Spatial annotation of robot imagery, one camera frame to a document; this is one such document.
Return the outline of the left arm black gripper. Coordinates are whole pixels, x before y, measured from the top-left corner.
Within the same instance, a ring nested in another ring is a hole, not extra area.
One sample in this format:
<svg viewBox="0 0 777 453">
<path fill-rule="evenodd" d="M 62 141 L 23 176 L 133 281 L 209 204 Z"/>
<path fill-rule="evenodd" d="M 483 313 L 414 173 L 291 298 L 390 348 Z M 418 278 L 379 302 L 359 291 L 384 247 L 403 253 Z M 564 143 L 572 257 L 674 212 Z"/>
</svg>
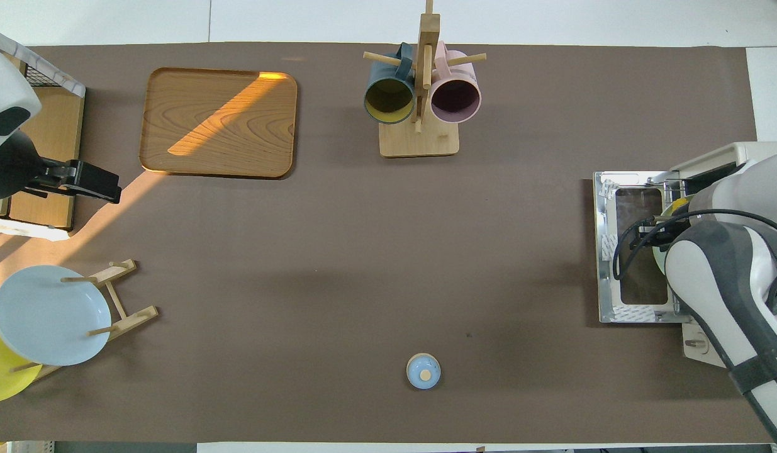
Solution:
<svg viewBox="0 0 777 453">
<path fill-rule="evenodd" d="M 49 193 L 70 197 L 80 194 L 112 204 L 121 200 L 118 174 L 80 160 L 41 160 L 40 170 L 24 186 L 24 192 L 41 198 Z"/>
</svg>

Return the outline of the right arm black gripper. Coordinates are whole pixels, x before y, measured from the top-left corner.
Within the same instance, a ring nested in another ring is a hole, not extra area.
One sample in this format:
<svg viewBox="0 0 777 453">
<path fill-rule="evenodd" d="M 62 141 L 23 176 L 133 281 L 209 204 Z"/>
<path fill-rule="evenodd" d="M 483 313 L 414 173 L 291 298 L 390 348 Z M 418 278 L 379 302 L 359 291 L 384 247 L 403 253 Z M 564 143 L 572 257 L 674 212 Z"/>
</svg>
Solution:
<svg viewBox="0 0 777 453">
<path fill-rule="evenodd" d="M 672 218 L 647 217 L 638 229 L 638 245 L 644 247 L 667 247 L 678 237 L 678 227 Z"/>
</svg>

